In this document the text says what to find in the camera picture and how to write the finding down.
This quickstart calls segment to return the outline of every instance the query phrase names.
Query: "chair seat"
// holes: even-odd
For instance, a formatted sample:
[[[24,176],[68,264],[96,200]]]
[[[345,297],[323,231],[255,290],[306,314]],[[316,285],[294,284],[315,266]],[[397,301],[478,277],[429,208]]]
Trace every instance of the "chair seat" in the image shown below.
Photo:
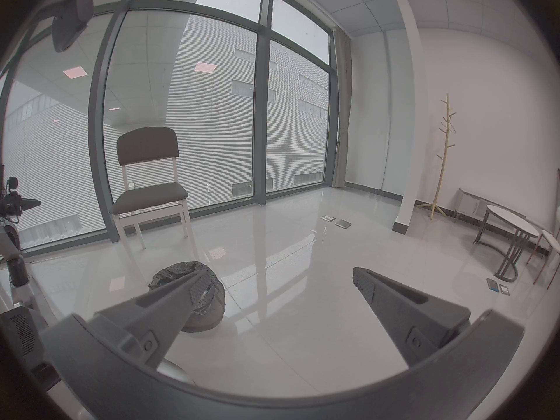
[[[543,233],[543,238],[548,241],[548,243],[550,244],[550,246],[556,250],[556,252],[558,252],[560,254],[560,244],[558,243],[558,241],[556,240],[556,238],[554,238],[554,235],[551,234],[550,232],[547,232],[546,230],[542,231]]]
[[[126,214],[142,208],[178,202],[188,196],[186,190],[177,182],[134,188],[122,193],[111,207],[110,212],[112,214]]]

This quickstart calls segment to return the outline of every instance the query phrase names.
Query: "white oval table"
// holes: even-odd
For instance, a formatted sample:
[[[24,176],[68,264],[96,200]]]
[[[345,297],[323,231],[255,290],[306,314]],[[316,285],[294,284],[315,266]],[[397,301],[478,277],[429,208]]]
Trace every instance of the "white oval table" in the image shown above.
[[[480,241],[480,237],[482,236],[482,232],[486,228],[486,223],[488,222],[488,216],[490,214],[493,214],[515,229],[515,233],[511,237],[510,248],[508,249],[507,253],[502,252],[493,244]],[[515,266],[515,263],[517,263],[517,260],[519,260],[523,249],[525,248],[525,246],[527,246],[529,238],[536,238],[537,236],[539,236],[539,233],[537,232],[536,228],[529,224],[523,218],[511,213],[505,208],[499,206],[487,206],[484,220],[482,221],[482,225],[480,226],[480,230],[478,232],[477,238],[474,240],[474,243],[488,246],[489,248],[492,248],[502,254],[503,262],[500,265],[500,269],[498,269],[498,272],[494,274],[494,277],[499,278],[504,282],[514,282],[517,279],[517,267]],[[513,278],[505,276],[509,266],[511,266],[515,272],[515,276]]]

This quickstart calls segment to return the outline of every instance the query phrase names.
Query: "chair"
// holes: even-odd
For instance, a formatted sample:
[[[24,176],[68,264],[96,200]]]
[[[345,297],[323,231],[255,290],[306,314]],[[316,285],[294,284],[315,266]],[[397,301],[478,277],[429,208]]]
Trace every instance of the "chair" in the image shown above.
[[[560,222],[560,206],[558,207],[558,209],[556,209],[556,219],[558,220],[558,222]],[[536,279],[533,282],[533,284],[535,284],[536,281],[539,279],[540,275],[542,274],[542,271],[544,270],[544,267],[548,263],[548,259],[552,255],[552,253],[556,252],[557,254],[560,255],[560,244],[558,243],[558,234],[560,234],[560,227],[558,228],[558,232],[556,232],[556,237],[546,230],[542,230],[541,234],[539,235],[539,238],[537,239],[536,244],[535,244],[535,248],[533,249],[533,252],[529,256],[529,258],[528,258],[528,260],[525,264],[527,265],[528,261],[535,254],[536,249],[539,247],[539,241],[540,241],[541,238],[544,238],[550,244],[551,250],[550,250],[550,253],[547,255],[547,259],[544,261],[544,264],[542,265],[542,268],[540,269],[539,274],[536,276]],[[550,288],[550,285],[552,284],[552,280],[554,280],[554,278],[556,277],[556,272],[558,272],[558,268],[560,268],[560,262],[558,262],[558,266],[556,266],[556,270],[554,271],[554,275],[552,276],[552,279],[550,279],[550,283],[547,286],[547,291]]]
[[[193,248],[192,252],[195,257],[198,255],[192,226],[190,224],[189,208],[186,203],[189,194],[178,181],[178,149],[179,146],[175,131],[166,127],[138,128],[120,136],[116,141],[116,154],[123,171],[124,193],[119,196],[109,211],[113,215],[117,232],[123,242],[122,245],[133,263],[135,263],[135,261],[127,242],[127,235],[124,232],[124,227],[133,225],[136,229],[140,244],[142,244],[142,248],[146,248],[138,223],[159,219],[171,214],[179,214],[181,217],[183,233],[185,237],[190,237],[191,246]],[[151,162],[163,158],[172,159],[174,182],[129,189],[126,165]],[[170,202],[177,202],[177,205],[148,212],[135,213],[135,211],[140,211],[144,208],[155,207]],[[130,213],[130,216],[120,217],[120,215],[127,213]]]

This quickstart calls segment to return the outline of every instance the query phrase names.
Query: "coat rack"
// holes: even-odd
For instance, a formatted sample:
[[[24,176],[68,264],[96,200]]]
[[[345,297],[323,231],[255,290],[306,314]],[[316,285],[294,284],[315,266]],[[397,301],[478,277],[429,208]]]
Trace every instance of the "coat rack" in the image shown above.
[[[445,130],[440,128],[440,131],[442,131],[445,134],[444,156],[441,157],[439,154],[436,154],[436,156],[438,156],[441,159],[440,181],[437,183],[438,188],[436,190],[436,196],[434,197],[433,202],[431,204],[420,204],[418,206],[418,207],[431,207],[431,209],[432,209],[431,213],[430,213],[430,219],[431,220],[433,219],[433,212],[436,209],[438,210],[439,213],[446,216],[444,211],[441,208],[439,208],[437,198],[440,194],[441,182],[444,179],[445,161],[447,160],[447,149],[451,148],[452,146],[455,146],[455,144],[449,144],[449,133],[452,132],[453,134],[457,134],[457,131],[455,130],[455,128],[451,124],[451,121],[452,121],[451,117],[453,115],[455,115],[456,112],[453,112],[452,114],[449,113],[449,111],[450,111],[450,108],[449,108],[449,94],[445,94],[445,95],[446,95],[446,101],[441,100],[441,102],[444,102],[447,105],[447,116],[444,117],[444,121],[441,122],[441,124],[443,124],[446,128],[445,128]]]

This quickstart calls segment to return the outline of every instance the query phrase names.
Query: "glossy tile floor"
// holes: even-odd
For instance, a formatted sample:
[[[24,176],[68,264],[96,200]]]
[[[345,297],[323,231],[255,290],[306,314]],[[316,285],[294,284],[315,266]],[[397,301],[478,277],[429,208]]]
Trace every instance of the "glossy tile floor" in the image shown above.
[[[488,308],[526,324],[543,296],[557,296],[560,277],[546,286],[556,259],[533,285],[542,261],[507,284],[511,296],[490,291],[486,277],[502,257],[472,244],[477,228],[415,209],[408,234],[391,231],[399,202],[351,189],[321,188],[193,220],[197,248],[226,287],[226,313],[214,330],[180,333],[167,358],[200,386],[256,396],[309,396],[356,388],[407,368],[396,347],[352,284],[365,267],[470,308],[471,321]],[[321,220],[350,221],[343,230]],[[507,248],[507,240],[485,234]],[[131,270],[120,244],[98,244],[34,260],[30,269],[59,317],[94,312],[147,290],[153,274],[192,260],[179,224],[144,233],[147,249],[129,238],[141,268]],[[7,288],[7,271],[1,270]],[[557,304],[531,327],[543,340]],[[514,381],[522,375],[510,378]]]

